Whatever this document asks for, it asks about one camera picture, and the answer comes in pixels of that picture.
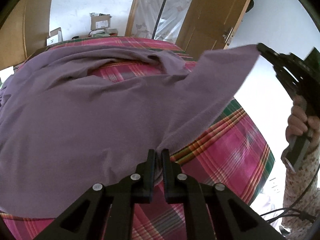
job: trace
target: silver screw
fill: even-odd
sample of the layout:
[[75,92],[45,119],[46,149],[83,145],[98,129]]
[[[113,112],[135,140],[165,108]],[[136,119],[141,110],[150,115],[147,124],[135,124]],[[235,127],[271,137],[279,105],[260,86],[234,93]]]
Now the silver screw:
[[180,174],[178,174],[177,178],[178,178],[178,180],[186,180],[187,179],[187,175],[183,174],[183,173],[180,173]]
[[138,173],[134,173],[134,174],[132,174],[132,175],[130,176],[130,178],[131,178],[132,180],[138,180],[138,179],[141,178],[141,176],[140,176]]
[[100,183],[96,183],[92,186],[92,189],[95,191],[99,191],[102,189],[102,185]]
[[215,186],[216,190],[219,190],[219,191],[224,191],[224,189],[226,188],[225,185],[223,185],[222,183],[217,183]]

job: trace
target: door panel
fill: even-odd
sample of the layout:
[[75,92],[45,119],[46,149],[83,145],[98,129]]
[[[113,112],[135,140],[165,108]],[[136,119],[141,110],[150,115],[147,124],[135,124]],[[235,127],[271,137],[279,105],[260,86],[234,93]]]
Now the door panel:
[[198,59],[207,49],[223,49],[232,38],[250,0],[192,0],[176,44]]

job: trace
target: checkered fabric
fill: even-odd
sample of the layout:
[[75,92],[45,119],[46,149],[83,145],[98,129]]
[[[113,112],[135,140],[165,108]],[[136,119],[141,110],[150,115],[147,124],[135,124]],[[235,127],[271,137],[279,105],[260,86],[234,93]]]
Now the checkered fabric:
[[[61,42],[48,49],[76,45],[117,45],[152,50],[171,50],[182,57],[192,71],[196,62],[179,47],[164,41],[133,37],[107,37]],[[121,82],[129,78],[162,74],[138,61],[109,63],[90,73]],[[233,99],[219,118],[195,141],[171,156],[184,173],[199,182],[224,183],[244,202],[250,204],[266,182],[274,157],[265,139],[239,103]],[[1,214],[17,240],[31,240],[53,219],[18,218]],[[151,204],[136,204],[133,218],[134,240],[187,239],[182,204],[169,205],[164,199],[164,185],[154,189]]]

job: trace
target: purple cloth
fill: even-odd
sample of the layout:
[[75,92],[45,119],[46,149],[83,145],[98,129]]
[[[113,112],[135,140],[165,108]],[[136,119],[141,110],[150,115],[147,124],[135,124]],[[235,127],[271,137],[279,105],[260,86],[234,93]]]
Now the purple cloth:
[[[168,51],[74,46],[34,57],[0,93],[0,209],[57,217],[93,184],[134,173],[148,149],[175,153],[212,124],[258,56],[255,45],[206,51],[192,73]],[[114,58],[167,74],[88,76]]]

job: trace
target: white floor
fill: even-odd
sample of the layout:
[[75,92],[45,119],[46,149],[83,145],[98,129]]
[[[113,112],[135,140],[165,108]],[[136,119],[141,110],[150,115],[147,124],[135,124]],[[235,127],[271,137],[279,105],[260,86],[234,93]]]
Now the white floor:
[[[111,14],[111,27],[117,28],[122,36],[131,3],[132,0],[52,0],[50,30],[61,27],[64,40],[87,34],[89,13],[97,12]],[[254,0],[254,3],[230,47],[262,42],[277,52],[292,52],[300,58],[305,58],[314,46],[320,49],[320,34],[298,0]],[[287,146],[284,131],[292,101],[276,79],[271,64],[263,58],[258,60],[235,98],[257,125],[275,156],[276,163],[264,192],[275,208],[280,208],[285,177],[280,155]]]

